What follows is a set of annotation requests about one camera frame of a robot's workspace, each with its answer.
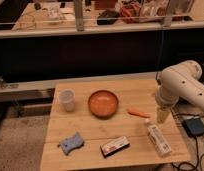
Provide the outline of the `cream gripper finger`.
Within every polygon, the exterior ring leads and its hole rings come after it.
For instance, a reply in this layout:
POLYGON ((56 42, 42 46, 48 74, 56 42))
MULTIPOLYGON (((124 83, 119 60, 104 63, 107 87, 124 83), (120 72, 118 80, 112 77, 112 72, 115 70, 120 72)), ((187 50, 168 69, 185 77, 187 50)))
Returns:
POLYGON ((164 107, 158 107, 157 108, 157 122, 158 123, 164 123, 169 116, 170 109, 164 108, 164 107))

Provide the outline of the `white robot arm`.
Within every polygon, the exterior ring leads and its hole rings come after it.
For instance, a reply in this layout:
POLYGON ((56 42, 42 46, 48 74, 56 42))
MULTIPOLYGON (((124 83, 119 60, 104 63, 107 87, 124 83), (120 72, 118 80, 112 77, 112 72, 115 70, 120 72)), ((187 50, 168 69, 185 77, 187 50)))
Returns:
POLYGON ((187 60, 161 71, 160 85, 155 93, 158 123, 166 121, 170 109, 180 98, 204 112, 204 85, 199 82, 201 75, 202 68, 194 60, 187 60))

